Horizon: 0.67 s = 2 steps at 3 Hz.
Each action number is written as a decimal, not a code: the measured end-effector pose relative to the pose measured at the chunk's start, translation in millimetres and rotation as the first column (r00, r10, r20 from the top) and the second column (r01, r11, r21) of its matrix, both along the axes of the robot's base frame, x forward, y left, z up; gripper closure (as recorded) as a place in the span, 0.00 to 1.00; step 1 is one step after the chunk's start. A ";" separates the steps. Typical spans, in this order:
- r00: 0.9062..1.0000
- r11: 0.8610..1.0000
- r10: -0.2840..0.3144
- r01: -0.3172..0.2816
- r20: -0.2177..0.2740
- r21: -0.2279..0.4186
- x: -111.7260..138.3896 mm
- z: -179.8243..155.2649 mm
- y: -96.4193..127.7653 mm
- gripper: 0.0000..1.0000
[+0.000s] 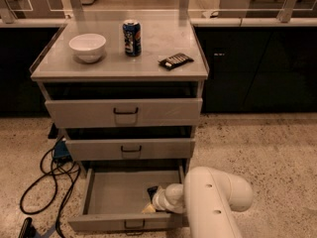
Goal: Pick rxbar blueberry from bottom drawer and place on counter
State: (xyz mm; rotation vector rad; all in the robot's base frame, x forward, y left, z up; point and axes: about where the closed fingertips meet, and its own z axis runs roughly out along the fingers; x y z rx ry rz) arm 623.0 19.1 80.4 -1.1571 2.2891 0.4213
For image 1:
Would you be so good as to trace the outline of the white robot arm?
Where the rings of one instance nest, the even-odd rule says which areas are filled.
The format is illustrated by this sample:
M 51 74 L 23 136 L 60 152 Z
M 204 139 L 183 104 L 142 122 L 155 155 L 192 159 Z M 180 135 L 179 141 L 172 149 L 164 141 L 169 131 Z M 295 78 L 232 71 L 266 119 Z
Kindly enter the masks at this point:
M 254 198 L 244 178 L 208 167 L 191 169 L 184 183 L 149 187 L 148 195 L 143 213 L 185 213 L 191 238 L 243 238 L 232 212 L 248 210 Z

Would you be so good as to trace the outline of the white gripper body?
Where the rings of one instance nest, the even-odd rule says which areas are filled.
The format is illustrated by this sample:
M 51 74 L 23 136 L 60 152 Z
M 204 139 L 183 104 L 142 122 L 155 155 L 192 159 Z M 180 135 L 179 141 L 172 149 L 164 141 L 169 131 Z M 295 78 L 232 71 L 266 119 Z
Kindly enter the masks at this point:
M 155 194 L 151 202 L 156 210 L 167 211 L 167 200 L 165 198 L 165 190 L 161 186 L 158 187 L 158 192 Z

